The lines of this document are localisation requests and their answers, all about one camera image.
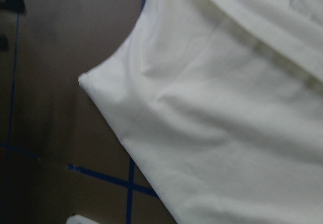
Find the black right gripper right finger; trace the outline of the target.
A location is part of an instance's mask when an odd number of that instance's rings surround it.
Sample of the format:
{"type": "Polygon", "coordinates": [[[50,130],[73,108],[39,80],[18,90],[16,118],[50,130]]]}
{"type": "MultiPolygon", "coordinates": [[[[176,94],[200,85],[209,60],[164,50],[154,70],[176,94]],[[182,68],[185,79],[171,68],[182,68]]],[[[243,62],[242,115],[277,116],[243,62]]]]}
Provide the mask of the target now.
{"type": "Polygon", "coordinates": [[[1,10],[24,14],[25,2],[24,0],[1,0],[1,10]]]}

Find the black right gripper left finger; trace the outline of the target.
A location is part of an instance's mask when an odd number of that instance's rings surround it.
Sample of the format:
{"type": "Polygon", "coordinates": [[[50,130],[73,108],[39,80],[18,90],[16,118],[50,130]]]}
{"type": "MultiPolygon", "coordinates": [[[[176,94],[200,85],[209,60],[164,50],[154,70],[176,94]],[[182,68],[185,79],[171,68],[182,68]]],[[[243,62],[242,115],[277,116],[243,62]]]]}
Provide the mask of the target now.
{"type": "Polygon", "coordinates": [[[0,36],[0,49],[8,49],[8,39],[6,36],[0,36]]]}

